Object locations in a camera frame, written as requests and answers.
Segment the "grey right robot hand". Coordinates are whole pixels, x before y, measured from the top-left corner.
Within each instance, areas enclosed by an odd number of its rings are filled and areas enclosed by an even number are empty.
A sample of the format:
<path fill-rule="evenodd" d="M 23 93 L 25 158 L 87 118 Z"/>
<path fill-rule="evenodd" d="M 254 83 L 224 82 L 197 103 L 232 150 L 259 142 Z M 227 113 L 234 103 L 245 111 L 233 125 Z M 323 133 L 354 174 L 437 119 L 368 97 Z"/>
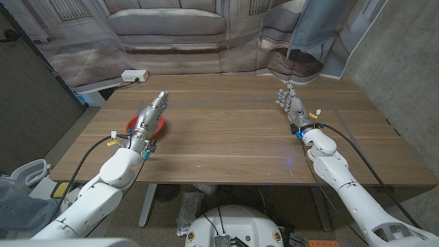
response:
<path fill-rule="evenodd" d="M 287 91 L 283 89 L 278 91 L 278 99 L 275 102 L 286 112 L 289 121 L 305 133 L 312 129 L 313 122 L 292 83 L 287 83 L 287 87 Z"/>

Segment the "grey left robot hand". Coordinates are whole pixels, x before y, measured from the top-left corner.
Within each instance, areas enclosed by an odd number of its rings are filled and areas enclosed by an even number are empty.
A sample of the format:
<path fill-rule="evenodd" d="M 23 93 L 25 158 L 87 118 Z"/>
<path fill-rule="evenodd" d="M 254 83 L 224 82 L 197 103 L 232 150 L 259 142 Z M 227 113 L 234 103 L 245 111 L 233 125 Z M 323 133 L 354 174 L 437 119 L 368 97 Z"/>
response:
<path fill-rule="evenodd" d="M 161 91 L 152 103 L 139 114 L 133 135 L 128 139 L 128 149 L 140 153 L 156 132 L 161 115 L 168 106 L 168 92 Z"/>

